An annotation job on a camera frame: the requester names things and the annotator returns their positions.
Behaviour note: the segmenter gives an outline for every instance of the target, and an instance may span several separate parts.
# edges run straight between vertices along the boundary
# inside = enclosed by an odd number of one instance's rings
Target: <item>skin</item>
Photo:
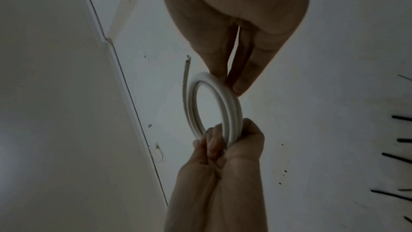
[[[242,95],[302,21],[309,0],[164,0],[210,73]],[[227,62],[239,29],[239,46]]]
[[[193,142],[170,198],[166,232],[267,231],[259,158],[264,135],[249,119],[224,154],[221,125]]]

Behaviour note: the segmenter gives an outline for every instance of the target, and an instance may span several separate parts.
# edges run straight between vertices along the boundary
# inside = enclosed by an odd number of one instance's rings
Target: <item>wire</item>
[[[228,149],[239,139],[242,133],[243,116],[239,99],[232,90],[223,85],[215,76],[205,72],[195,75],[188,87],[190,61],[191,58],[188,56],[183,73],[183,107],[188,124],[197,139],[205,134],[206,130],[197,109],[197,91],[199,87],[205,86],[212,92],[218,102],[222,116],[223,140],[226,143],[226,149]]]

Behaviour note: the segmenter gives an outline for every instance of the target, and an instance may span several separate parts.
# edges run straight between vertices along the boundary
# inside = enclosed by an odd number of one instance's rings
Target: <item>person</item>
[[[241,96],[304,18],[309,0],[164,0],[211,74]],[[229,56],[238,36],[230,70]],[[193,142],[170,198],[165,231],[267,231],[259,158],[264,135],[249,119],[224,154],[221,126]]]

